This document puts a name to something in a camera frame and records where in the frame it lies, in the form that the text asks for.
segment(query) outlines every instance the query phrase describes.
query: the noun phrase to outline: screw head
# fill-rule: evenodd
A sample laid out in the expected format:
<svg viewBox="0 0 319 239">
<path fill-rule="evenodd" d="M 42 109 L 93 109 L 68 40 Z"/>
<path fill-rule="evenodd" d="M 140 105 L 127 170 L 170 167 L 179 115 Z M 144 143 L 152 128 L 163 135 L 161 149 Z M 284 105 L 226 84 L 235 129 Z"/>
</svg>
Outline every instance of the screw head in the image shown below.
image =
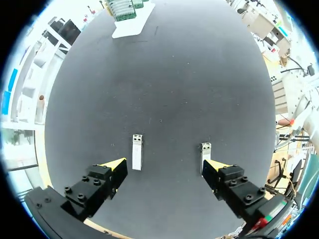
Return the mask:
<svg viewBox="0 0 319 239">
<path fill-rule="evenodd" d="M 93 184 L 94 184 L 95 186 L 99 186 L 99 185 L 101 185 L 101 181 L 100 181 L 99 179 L 94 179 L 94 180 L 93 180 Z"/>
<path fill-rule="evenodd" d="M 79 193 L 79 194 L 78 194 L 78 200 L 81 201 L 81 202 L 85 201 L 85 196 L 84 196 L 84 194 Z"/>
<path fill-rule="evenodd" d="M 253 198 L 254 198 L 253 195 L 247 194 L 247 195 L 245 196 L 245 201 L 246 201 L 246 202 L 250 202 Z"/>
<path fill-rule="evenodd" d="M 237 184 L 237 181 L 236 180 L 232 180 L 232 181 L 230 181 L 230 186 L 235 186 Z"/>
<path fill-rule="evenodd" d="M 89 181 L 89 178 L 87 176 L 82 176 L 82 181 L 87 182 L 87 181 Z"/>
<path fill-rule="evenodd" d="M 265 188 L 265 187 L 259 188 L 259 192 L 264 193 L 265 191 L 266 191 L 266 188 Z"/>
<path fill-rule="evenodd" d="M 65 193 L 71 193 L 72 192 L 70 187 L 64 187 L 64 191 L 65 191 Z"/>
</svg>

